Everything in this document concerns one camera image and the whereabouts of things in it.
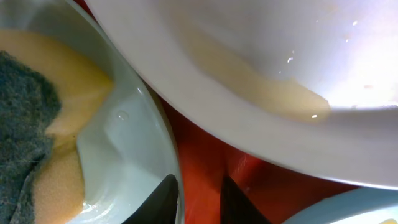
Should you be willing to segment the yellow green sponge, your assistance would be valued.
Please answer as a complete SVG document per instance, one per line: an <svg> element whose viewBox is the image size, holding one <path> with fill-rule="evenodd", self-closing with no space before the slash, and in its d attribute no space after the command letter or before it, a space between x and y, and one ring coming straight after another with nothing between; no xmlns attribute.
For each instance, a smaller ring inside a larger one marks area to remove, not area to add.
<svg viewBox="0 0 398 224"><path fill-rule="evenodd" d="M50 37L1 31L1 222L66 223L83 209L79 132L113 89Z"/></svg>

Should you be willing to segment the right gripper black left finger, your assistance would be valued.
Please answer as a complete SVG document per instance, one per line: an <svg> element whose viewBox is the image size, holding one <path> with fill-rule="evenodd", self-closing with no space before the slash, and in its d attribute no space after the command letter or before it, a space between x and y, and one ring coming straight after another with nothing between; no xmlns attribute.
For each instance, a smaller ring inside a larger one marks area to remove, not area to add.
<svg viewBox="0 0 398 224"><path fill-rule="evenodd" d="M123 224L175 224L177 200L178 181L169 174Z"/></svg>

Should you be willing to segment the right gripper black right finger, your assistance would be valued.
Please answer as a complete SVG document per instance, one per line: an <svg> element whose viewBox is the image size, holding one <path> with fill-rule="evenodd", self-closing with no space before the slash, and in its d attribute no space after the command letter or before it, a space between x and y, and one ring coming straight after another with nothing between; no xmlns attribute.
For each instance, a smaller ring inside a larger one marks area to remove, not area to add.
<svg viewBox="0 0 398 224"><path fill-rule="evenodd" d="M228 175L223 177L220 192L221 224L271 224Z"/></svg>

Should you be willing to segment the pale green plate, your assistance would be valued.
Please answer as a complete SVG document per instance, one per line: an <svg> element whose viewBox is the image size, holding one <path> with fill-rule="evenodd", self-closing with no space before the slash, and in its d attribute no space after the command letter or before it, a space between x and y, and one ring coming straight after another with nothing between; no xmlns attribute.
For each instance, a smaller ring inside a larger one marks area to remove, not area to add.
<svg viewBox="0 0 398 224"><path fill-rule="evenodd" d="M175 221L183 223L172 134L145 84L102 28L73 1L2 1L1 27L59 40L114 80L114 90L77 138L86 191L73 223L123 223L169 174L178 181Z"/></svg>

